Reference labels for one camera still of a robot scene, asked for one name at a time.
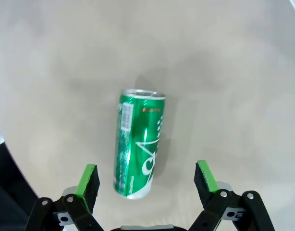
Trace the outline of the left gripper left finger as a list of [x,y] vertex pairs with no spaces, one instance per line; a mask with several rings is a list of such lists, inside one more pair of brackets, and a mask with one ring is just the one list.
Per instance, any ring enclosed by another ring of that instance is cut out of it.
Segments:
[[27,222],[28,231],[62,231],[75,225],[79,231],[102,231],[92,212],[100,186],[98,168],[87,164],[74,193],[67,192],[57,201],[40,197]]

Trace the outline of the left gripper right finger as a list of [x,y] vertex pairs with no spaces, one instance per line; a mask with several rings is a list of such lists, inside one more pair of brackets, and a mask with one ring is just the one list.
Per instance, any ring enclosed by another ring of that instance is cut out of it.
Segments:
[[189,228],[191,231],[215,231],[222,220],[229,220],[238,231],[273,231],[273,223],[256,191],[237,195],[220,188],[205,160],[196,162],[194,175],[203,211]]

